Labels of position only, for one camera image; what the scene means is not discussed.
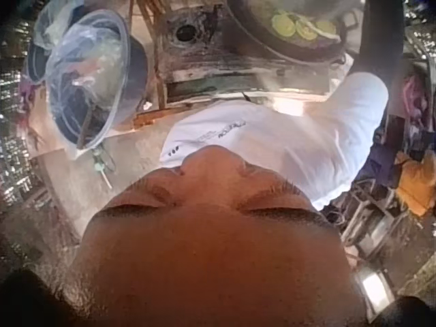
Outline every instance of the logo on shirt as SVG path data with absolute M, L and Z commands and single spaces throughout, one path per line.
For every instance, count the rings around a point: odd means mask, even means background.
M 205 134 L 201 135 L 199 138 L 197 138 L 196 142 L 204 142 L 204 141 L 210 140 L 210 139 L 215 138 L 215 137 L 223 138 L 224 136 L 229 134 L 233 129 L 244 127 L 246 124 L 247 124 L 246 121 L 236 121 L 234 123 L 231 123 L 231 124 L 225 126 L 221 131 L 208 131 L 207 133 L 205 133 Z M 168 152 L 168 155 L 170 157 L 175 155 L 182 146 L 183 145 L 180 145 L 180 146 L 178 145 L 178 146 L 174 147 L 173 149 L 171 149 Z

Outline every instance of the stove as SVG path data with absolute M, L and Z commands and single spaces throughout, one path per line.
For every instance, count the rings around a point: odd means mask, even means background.
M 263 48 L 223 5 L 174 10 L 157 22 L 159 73 L 167 104 L 215 98 L 291 97 L 322 101 L 329 65 L 299 65 Z

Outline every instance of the nose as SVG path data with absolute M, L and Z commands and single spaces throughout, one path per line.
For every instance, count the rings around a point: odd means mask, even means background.
M 231 206 L 246 169 L 247 164 L 239 155 L 221 146 L 207 146 L 183 161 L 178 197 L 185 204 Z

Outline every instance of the white t-shirt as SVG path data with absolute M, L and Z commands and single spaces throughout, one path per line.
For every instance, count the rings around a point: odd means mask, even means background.
M 161 153 L 163 167 L 207 145 L 220 145 L 244 160 L 278 172 L 322 209 L 365 163 L 388 101 L 373 74 L 348 76 L 317 110 L 289 116 L 237 100 L 219 102 L 178 122 Z

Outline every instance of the lemon slice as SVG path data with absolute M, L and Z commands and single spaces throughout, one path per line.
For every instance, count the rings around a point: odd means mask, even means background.
M 337 33 L 336 26 L 328 20 L 320 20 L 315 23 L 316 27 L 323 32 L 335 35 Z
M 295 34 L 295 23 L 286 13 L 274 15 L 271 18 L 273 29 L 281 36 L 291 37 Z
M 298 34 L 307 41 L 313 41 L 318 37 L 318 34 L 301 20 L 297 21 L 296 30 Z

